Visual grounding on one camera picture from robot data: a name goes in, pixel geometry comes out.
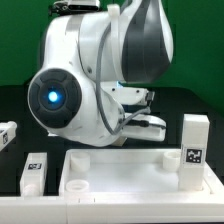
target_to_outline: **black surface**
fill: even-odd
[[[142,1],[125,34],[122,51],[124,79],[128,83],[152,83],[169,66],[159,1]]]
[[[16,139],[0,152],[0,196],[19,196],[19,181],[30,152],[48,153],[45,195],[57,195],[66,151],[93,147],[59,137],[47,137],[46,130],[34,120],[28,109],[27,87],[0,87],[0,101],[0,122],[15,121],[18,124]],[[126,109],[133,112],[137,108]],[[155,143],[128,139],[123,148],[179,147],[183,114],[205,114],[211,122],[207,162],[220,180],[224,180],[224,119],[219,114],[191,92],[175,88],[157,89],[152,111],[167,122],[165,141]]]

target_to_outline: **white block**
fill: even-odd
[[[17,124],[15,122],[0,123],[0,151],[4,149],[16,136]]]
[[[30,153],[20,180],[20,192],[24,197],[42,196],[47,173],[47,153]]]
[[[179,190],[202,190],[209,120],[204,115],[184,115]]]

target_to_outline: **qr code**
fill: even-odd
[[[42,166],[41,163],[32,163],[32,164],[29,164],[28,170],[40,170],[41,166]]]
[[[200,164],[202,162],[201,149],[187,149],[186,163]]]

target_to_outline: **circular sensor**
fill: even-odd
[[[50,102],[56,103],[59,99],[59,95],[55,91],[50,91],[49,94],[48,94],[48,99],[49,99]]]
[[[42,86],[39,92],[39,99],[42,105],[52,111],[61,108],[66,101],[65,88],[55,81],[48,81]]]

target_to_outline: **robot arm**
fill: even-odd
[[[100,82],[152,82],[170,65],[172,51],[160,0],[126,1],[121,14],[111,6],[109,13],[59,17],[48,28],[43,65],[29,87],[30,110],[50,133],[84,144],[105,146],[120,136],[161,141],[164,121],[140,115],[147,107],[130,122],[126,103]],[[130,89],[121,91],[128,95]]]

